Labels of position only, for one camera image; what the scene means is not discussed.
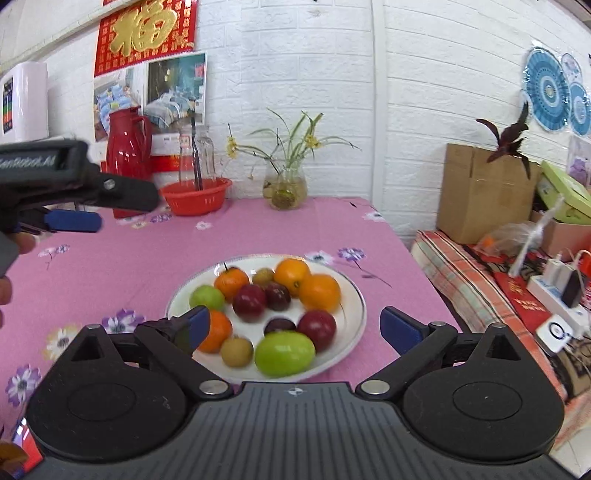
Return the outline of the person's left hand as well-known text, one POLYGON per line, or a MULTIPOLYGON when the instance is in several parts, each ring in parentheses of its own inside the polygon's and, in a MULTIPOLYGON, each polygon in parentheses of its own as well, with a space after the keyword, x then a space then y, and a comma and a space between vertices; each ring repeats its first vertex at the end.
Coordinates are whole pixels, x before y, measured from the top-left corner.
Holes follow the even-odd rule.
POLYGON ((1 235, 1 306, 10 303, 13 296, 13 285, 7 272, 16 259, 31 252, 36 247, 35 237, 28 233, 1 235))

